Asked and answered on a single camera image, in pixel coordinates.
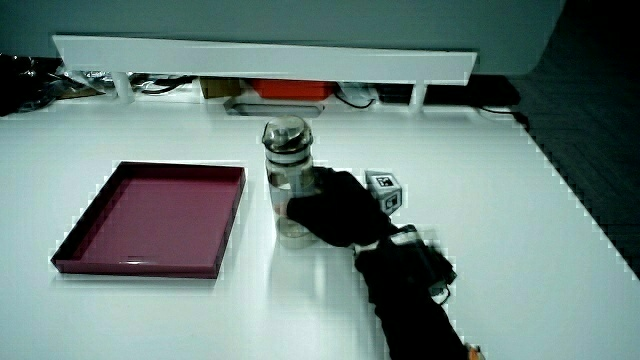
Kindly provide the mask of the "person's right hand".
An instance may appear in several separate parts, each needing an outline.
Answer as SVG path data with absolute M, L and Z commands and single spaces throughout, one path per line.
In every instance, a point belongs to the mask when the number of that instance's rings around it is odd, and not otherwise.
M 312 196 L 291 198 L 280 207 L 281 215 L 335 247 L 366 246 L 399 231 L 349 172 L 314 167 L 313 175 L 316 192 Z

